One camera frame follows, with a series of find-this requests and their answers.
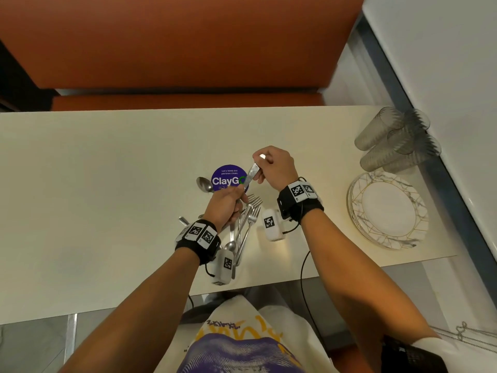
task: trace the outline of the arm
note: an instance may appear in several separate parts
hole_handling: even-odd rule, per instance
[[[216,191],[204,212],[219,231],[247,201],[243,185]],[[60,373],[153,372],[176,332],[200,260],[177,249],[79,346]]]
[[[285,150],[267,147],[253,157],[262,169],[259,183],[266,178],[281,191],[298,180],[293,158]],[[324,212],[310,211],[301,225],[328,295],[374,370],[380,371],[383,335],[409,344],[438,337],[407,295]]]

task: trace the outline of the hand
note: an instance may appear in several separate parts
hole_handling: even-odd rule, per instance
[[[204,220],[212,222],[219,233],[224,225],[232,224],[240,217],[243,204],[237,202],[238,199],[249,202],[243,184],[216,191],[204,212]]]
[[[259,157],[260,154],[265,154],[266,159]],[[254,180],[257,180],[259,184],[267,179],[271,187],[280,192],[290,183],[299,180],[293,158],[286,150],[269,146],[259,149],[252,157],[262,171],[254,177]]]

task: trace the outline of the plate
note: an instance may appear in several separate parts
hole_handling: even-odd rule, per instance
[[[419,193],[385,171],[364,173],[352,182],[347,210],[366,238],[390,249],[415,247],[428,232],[428,211]]]

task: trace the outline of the person's right hand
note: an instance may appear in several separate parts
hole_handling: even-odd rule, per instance
[[[266,159],[259,157],[260,154],[265,154]],[[299,180],[293,158],[286,150],[269,146],[259,149],[252,157],[261,169],[254,177],[259,184],[267,179],[271,187],[280,192],[290,183]]]

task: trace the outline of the white sensor device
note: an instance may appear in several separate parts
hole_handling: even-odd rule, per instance
[[[214,277],[211,277],[213,284],[226,285],[230,283],[234,260],[235,256],[233,251],[220,249],[217,252],[216,258],[211,265],[214,266],[214,270],[212,272]]]
[[[262,222],[264,224],[264,231],[266,238],[270,241],[279,241],[285,238],[279,217],[274,209],[266,209],[262,213]]]

